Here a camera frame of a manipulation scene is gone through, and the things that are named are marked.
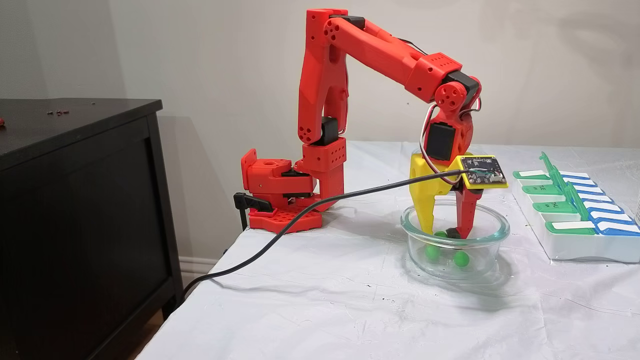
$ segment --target black cabinet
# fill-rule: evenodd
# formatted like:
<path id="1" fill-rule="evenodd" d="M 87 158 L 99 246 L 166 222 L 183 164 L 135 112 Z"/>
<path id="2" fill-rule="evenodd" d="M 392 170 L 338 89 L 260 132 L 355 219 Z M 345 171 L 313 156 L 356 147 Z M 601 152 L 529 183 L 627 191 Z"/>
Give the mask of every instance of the black cabinet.
<path id="1" fill-rule="evenodd" d="M 161 108 L 0 100 L 0 359 L 118 359 L 173 309 L 182 281 Z"/>

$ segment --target red robot arm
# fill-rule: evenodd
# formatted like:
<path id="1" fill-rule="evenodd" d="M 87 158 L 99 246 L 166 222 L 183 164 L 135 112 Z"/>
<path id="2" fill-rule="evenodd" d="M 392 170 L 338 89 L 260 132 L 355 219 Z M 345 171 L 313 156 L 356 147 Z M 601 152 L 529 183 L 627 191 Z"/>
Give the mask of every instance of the red robot arm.
<path id="1" fill-rule="evenodd" d="M 342 169 L 346 161 L 346 141 L 339 135 L 347 126 L 347 54 L 402 84 L 423 101 L 438 103 L 441 111 L 430 122 L 425 136 L 425 149 L 433 161 L 448 164 L 467 151 L 473 128 L 470 115 L 460 116 L 460 113 L 470 108 L 481 88 L 475 78 L 460 71 L 462 66 L 458 62 L 442 53 L 423 54 L 368 20 L 349 16 L 346 10 L 307 10 L 298 101 L 298 138 L 304 143 L 303 157 L 293 169 L 286 169 L 290 162 L 256 160 L 255 149 L 252 149 L 242 164 L 245 190 L 276 203 L 277 209 L 286 208 L 288 213 L 296 213 L 318 199 L 344 193 Z M 289 174 L 293 171 L 300 178 L 287 179 L 289 176 L 280 175 L 284 170 Z M 320 183 L 319 193 L 313 193 L 313 179 Z M 295 191 L 292 191 L 289 188 L 294 183 Z M 324 211 L 331 205 L 325 204 L 317 210 Z M 261 216 L 260 223 L 269 217 L 268 214 Z M 281 229 L 287 222 L 273 221 L 268 229 Z M 254 226 L 256 223 L 252 220 L 251 227 L 266 228 Z M 308 226 L 321 226 L 321 218 L 309 220 Z"/>

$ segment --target table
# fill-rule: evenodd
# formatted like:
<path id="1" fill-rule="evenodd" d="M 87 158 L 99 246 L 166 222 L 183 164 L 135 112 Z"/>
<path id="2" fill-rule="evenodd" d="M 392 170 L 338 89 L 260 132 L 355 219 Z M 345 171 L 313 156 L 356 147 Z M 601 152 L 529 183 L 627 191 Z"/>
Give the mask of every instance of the table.
<path id="1" fill-rule="evenodd" d="M 0 359 L 120 359 L 175 307 L 160 109 L 0 99 Z"/>
<path id="2" fill-rule="evenodd" d="M 406 179 L 415 148 L 350 142 L 346 191 Z M 587 172 L 627 213 L 635 208 L 638 149 L 471 148 L 508 172 L 543 169 L 541 150 L 560 170 Z M 342 200 L 323 228 L 284 236 L 250 266 L 199 285 L 138 359 L 640 357 L 640 265 L 551 261 L 508 189 L 485 191 L 481 203 L 511 224 L 499 272 L 482 283 L 416 271 L 399 226 L 407 188 Z M 271 237 L 243 232 L 212 271 Z"/>

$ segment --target white baseboard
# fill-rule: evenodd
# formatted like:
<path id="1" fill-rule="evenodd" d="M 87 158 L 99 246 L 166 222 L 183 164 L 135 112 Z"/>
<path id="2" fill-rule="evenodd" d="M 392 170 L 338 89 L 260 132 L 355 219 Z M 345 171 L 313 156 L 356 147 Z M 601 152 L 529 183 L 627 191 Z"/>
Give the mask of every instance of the white baseboard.
<path id="1" fill-rule="evenodd" d="M 202 259 L 180 256 L 180 270 L 182 272 L 182 285 L 187 286 L 198 276 L 209 273 L 209 270 L 218 262 L 218 259 Z"/>

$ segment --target wooden floor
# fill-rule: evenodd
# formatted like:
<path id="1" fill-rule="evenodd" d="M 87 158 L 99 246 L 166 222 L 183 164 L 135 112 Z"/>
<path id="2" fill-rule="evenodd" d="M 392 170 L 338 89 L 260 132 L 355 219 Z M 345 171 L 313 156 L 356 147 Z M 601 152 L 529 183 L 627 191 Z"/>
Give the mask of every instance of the wooden floor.
<path id="1" fill-rule="evenodd" d="M 158 329 L 160 329 L 160 325 L 162 325 L 162 322 L 162 311 L 158 311 L 154 315 L 154 317 L 152 317 L 151 320 L 147 322 L 142 331 L 140 331 L 139 336 L 131 340 L 132 342 L 135 342 L 135 345 L 131 345 L 132 347 L 135 346 L 135 350 L 133 350 L 133 352 L 129 354 L 127 360 L 134 360 L 136 356 L 140 354 L 142 349 L 145 348 L 145 345 L 151 340 L 151 338 L 154 337 Z"/>

